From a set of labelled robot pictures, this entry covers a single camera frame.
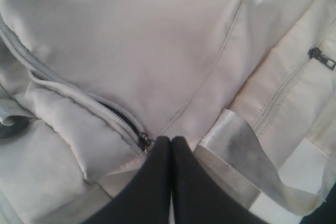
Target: zipper track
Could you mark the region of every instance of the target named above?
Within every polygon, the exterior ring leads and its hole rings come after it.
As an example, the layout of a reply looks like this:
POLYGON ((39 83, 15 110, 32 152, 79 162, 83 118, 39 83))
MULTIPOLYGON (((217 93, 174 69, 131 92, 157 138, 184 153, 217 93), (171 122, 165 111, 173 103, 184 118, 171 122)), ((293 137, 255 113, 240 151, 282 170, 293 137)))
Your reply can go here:
MULTIPOLYGON (((45 79, 46 81, 52 81, 54 83, 58 83, 53 78, 47 76, 45 73, 34 67, 30 62, 28 62, 16 49, 12 46, 12 44, 9 42, 9 40, 6 38, 3 31, 0 29, 0 37, 3 40, 4 44, 8 48, 8 50, 11 52, 11 54, 22 64, 24 65, 30 72, 34 73, 35 75, 45 79)), ((39 80, 40 82, 43 82, 36 76, 34 76, 35 81, 39 80)), ((85 95, 83 92, 76 90, 77 88, 72 88, 71 93, 73 93, 77 97, 81 97, 87 101, 90 101, 92 104, 94 104, 97 109, 99 109, 102 112, 110 113, 111 118, 120 125, 124 130, 127 131, 127 133, 132 136, 132 139, 138 144, 138 136, 140 133, 144 132, 143 126, 140 124, 139 121, 137 121, 129 112, 127 112, 125 109, 121 108, 115 103, 112 103, 111 101, 103 100, 103 104, 106 104, 107 106, 104 106, 102 103, 96 101, 95 99, 89 97, 88 95, 85 95)))
MULTIPOLYGON (((321 44, 326 39, 326 37, 328 36, 328 34, 334 30, 335 26, 336 26, 336 16, 330 22, 329 26, 327 26, 324 29, 322 36, 320 36, 317 39, 317 42, 315 42, 310 48, 320 47, 321 44)), ((283 99, 287 96, 289 89, 300 78, 301 74, 305 70, 308 63, 310 62, 311 58, 309 57, 308 52, 304 56, 305 57, 303 57, 302 60, 300 60, 300 62, 298 63, 298 65, 295 67, 294 71, 280 85, 280 88, 277 90, 272 100, 269 102, 262 117, 254 125, 253 130, 255 131, 257 137, 260 137, 264 133, 267 126, 269 125, 269 122, 276 115, 283 99)))

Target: backpack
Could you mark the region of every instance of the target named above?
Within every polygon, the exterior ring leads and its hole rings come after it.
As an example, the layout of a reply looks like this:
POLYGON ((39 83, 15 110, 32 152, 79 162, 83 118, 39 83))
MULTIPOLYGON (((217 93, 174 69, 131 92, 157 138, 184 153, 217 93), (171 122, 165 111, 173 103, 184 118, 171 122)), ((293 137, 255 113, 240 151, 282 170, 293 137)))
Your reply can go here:
POLYGON ((299 223, 336 181, 335 1, 0 0, 3 219, 81 223, 180 135, 250 212, 299 223))

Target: zipper teeth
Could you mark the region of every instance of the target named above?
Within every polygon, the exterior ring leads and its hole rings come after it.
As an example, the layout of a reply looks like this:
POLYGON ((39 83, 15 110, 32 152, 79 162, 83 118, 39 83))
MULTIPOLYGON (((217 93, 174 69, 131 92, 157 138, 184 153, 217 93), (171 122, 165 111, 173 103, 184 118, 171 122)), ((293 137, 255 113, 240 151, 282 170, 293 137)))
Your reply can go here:
MULTIPOLYGON (((320 36, 314 44, 310 48, 320 47, 324 42, 329 33, 331 33, 336 26, 336 16, 332 19, 328 26, 323 30, 322 36, 320 36)), ((305 70, 306 66, 310 62, 310 57, 308 53, 304 55, 302 60, 298 63, 295 70, 285 79, 285 81, 281 84, 280 88, 277 90, 276 94, 273 96, 272 100, 269 102, 265 112, 262 117, 257 121, 254 125, 253 129, 257 135, 263 134, 266 127, 269 124, 269 121, 272 120, 275 113, 277 113, 278 107, 280 106, 282 100, 286 97, 288 89, 290 89, 291 84, 295 83, 298 78, 300 78, 301 73, 305 70)))
MULTIPOLYGON (((8 50, 11 52, 11 54, 22 64, 24 65, 28 70, 30 70, 31 72, 34 72, 35 74, 37 74, 38 76, 48 80, 48 81, 52 81, 46 74, 44 74, 43 72, 39 71, 37 68, 35 68, 32 64, 30 64, 26 59, 24 59, 16 50, 15 48, 10 44, 10 42, 8 41, 8 39, 6 38, 6 36, 4 36, 4 34, 2 33, 2 31, 0 32, 0 37, 2 38, 4 44, 6 45, 6 47, 8 48, 8 50)), ((134 130, 132 129, 132 127, 120 116, 118 116, 117 114, 115 114, 113 111, 109 110, 108 108, 106 108, 105 106, 103 106, 102 104, 100 104, 99 102, 97 102, 95 99, 83 94, 82 92, 79 91, 75 91, 73 89, 73 93, 77 94, 77 96, 81 96, 86 100, 89 100, 90 102, 94 103, 95 106, 97 106, 99 108, 100 111, 102 112, 107 112, 110 113, 112 115, 112 118, 118 123, 120 124, 131 136, 132 138, 137 141, 137 137, 135 137, 134 135, 137 135, 134 130)), ((121 114, 123 114, 128 120, 130 120, 134 126, 138 129, 139 132, 144 132, 144 128, 143 126, 136 120, 134 119, 132 116, 130 116, 130 113, 128 113, 125 109, 119 107, 118 105, 114 104, 113 102, 107 101, 108 105, 111 106, 112 108, 118 110, 121 114)))

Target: zipper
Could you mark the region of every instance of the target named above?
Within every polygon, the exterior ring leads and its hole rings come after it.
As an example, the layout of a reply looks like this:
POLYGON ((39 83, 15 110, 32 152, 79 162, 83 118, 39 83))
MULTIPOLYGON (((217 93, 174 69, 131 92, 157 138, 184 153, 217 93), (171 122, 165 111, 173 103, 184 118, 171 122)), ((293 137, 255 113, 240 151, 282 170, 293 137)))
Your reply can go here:
POLYGON ((291 88, 292 84, 295 83, 305 70, 308 63, 312 60, 316 59, 323 65, 325 65, 328 69, 334 70, 336 67, 336 61, 330 59, 328 56, 324 55, 322 51, 318 47, 312 47, 308 54, 300 61, 297 65, 296 70, 293 71, 286 80, 282 83, 271 102, 267 106, 265 112, 262 117, 258 120, 258 122, 254 125, 253 130, 255 131, 257 137, 260 137, 265 131, 266 127, 269 124, 269 121, 275 116, 279 106, 281 105, 282 100, 288 93, 288 90, 291 88))
MULTIPOLYGON (((33 64, 31 64, 27 59, 25 59, 16 49, 12 46, 9 40, 4 35, 3 31, 0 29, 0 37, 2 38, 4 44, 7 46, 8 50, 11 54, 31 73, 33 73, 33 77, 36 80, 47 80, 52 81, 54 83, 59 83, 58 80, 55 78, 51 78, 49 75, 45 74, 44 72, 37 69, 33 64)), ((145 132, 144 127, 142 124, 135 119, 128 111, 123 109, 122 107, 118 106, 117 104, 110 102, 110 101, 97 101, 84 93, 77 91, 76 89, 72 89, 72 93, 75 96, 81 97, 86 101, 90 101, 94 104, 100 111, 108 112, 111 115, 111 119, 115 121, 118 125, 120 125, 133 139, 136 145, 142 150, 147 151, 151 143, 153 142, 150 140, 149 135, 145 132)))

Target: zipper pull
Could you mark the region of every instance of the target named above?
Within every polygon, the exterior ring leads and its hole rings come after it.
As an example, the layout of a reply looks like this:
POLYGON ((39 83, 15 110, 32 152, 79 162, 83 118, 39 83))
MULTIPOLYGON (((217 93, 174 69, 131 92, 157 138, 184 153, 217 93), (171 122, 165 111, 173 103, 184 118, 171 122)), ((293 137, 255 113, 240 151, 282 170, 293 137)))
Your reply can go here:
POLYGON ((140 133, 138 137, 138 145, 145 152, 147 148, 152 144, 152 140, 149 138, 148 134, 140 133))
POLYGON ((336 67, 336 61, 330 59, 328 56, 324 55, 322 51, 318 48, 312 48, 309 50, 308 55, 310 59, 315 58, 323 65, 327 66, 330 70, 334 70, 336 67))

